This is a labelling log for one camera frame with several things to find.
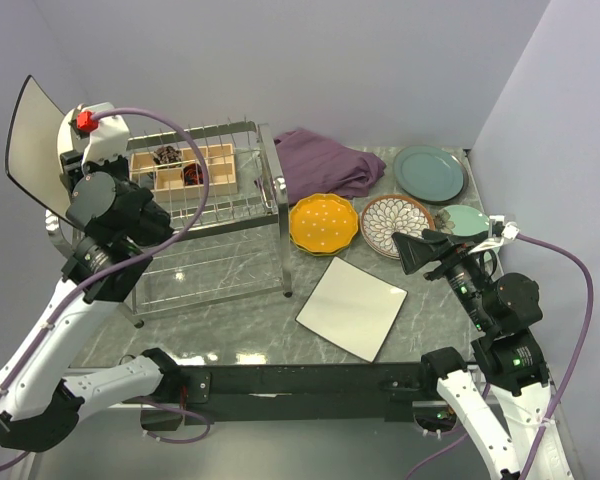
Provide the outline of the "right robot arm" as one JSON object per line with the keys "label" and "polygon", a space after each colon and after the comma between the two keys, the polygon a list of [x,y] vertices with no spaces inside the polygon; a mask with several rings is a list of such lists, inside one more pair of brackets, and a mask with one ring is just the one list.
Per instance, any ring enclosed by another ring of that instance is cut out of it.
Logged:
{"label": "right robot arm", "polygon": [[422,356],[419,387],[452,408],[491,478],[571,479],[574,472],[550,411],[549,370],[530,330],[543,317],[539,286],[519,273],[495,278],[484,267],[486,252],[512,242],[518,232],[515,223],[494,220],[488,231],[471,236],[431,230],[419,237],[392,235],[403,271],[413,274],[436,263],[425,279],[446,280],[480,332],[471,343],[474,359],[505,420],[498,421],[452,347]]}

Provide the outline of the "mint green flower plate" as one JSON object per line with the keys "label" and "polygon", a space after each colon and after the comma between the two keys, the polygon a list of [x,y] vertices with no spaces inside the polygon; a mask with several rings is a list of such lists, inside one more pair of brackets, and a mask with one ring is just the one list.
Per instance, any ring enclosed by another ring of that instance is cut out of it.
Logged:
{"label": "mint green flower plate", "polygon": [[445,234],[472,236],[489,230],[488,216],[467,205],[446,206],[433,219],[436,229]]}

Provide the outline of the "orange dotted plate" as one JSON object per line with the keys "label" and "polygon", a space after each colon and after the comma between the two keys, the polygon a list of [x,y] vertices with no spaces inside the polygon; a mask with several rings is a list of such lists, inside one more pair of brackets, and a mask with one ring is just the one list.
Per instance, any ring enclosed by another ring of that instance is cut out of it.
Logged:
{"label": "orange dotted plate", "polygon": [[289,222],[293,243],[319,252],[348,247],[359,231],[353,205],[332,193],[300,200],[291,209]]}

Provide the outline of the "dark green round plate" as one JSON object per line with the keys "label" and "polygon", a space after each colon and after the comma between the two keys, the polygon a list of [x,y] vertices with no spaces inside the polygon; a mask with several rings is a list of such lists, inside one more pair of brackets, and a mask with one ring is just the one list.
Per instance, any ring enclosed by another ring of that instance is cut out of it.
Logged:
{"label": "dark green round plate", "polygon": [[393,161],[397,184],[427,203],[442,204],[459,196],[468,185],[468,173],[451,153],[431,146],[411,146]]}

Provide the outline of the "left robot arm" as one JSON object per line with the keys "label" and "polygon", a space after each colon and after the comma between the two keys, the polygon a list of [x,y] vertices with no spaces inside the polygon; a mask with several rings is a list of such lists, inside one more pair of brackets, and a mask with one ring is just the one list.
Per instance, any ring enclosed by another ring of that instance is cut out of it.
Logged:
{"label": "left robot arm", "polygon": [[45,312],[0,370],[4,448],[44,452],[114,404],[140,397],[166,402],[179,392],[180,368],[158,348],[95,374],[65,374],[150,265],[146,248],[173,236],[169,215],[149,190],[99,171],[77,183],[66,217],[84,237],[63,266]]}

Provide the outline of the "white ribbed brown bowl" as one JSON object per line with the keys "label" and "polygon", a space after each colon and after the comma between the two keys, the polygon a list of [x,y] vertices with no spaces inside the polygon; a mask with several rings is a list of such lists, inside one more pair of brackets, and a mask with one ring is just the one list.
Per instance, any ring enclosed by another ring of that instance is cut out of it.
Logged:
{"label": "white ribbed brown bowl", "polygon": [[361,234],[377,253],[398,259],[392,235],[396,232],[421,239],[425,229],[434,230],[434,220],[424,206],[404,195],[384,195],[371,200],[359,217]]}

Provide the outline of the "white round plate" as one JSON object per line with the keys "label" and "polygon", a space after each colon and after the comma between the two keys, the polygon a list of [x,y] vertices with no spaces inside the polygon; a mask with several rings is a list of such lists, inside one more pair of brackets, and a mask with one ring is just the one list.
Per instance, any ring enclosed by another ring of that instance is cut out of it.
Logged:
{"label": "white round plate", "polygon": [[62,155],[73,153],[82,155],[88,144],[89,136],[82,138],[79,133],[74,131],[72,126],[72,122],[77,119],[78,115],[82,112],[83,107],[84,105],[80,104],[67,112],[60,123],[57,134],[56,148],[58,161],[62,170],[65,170]]}

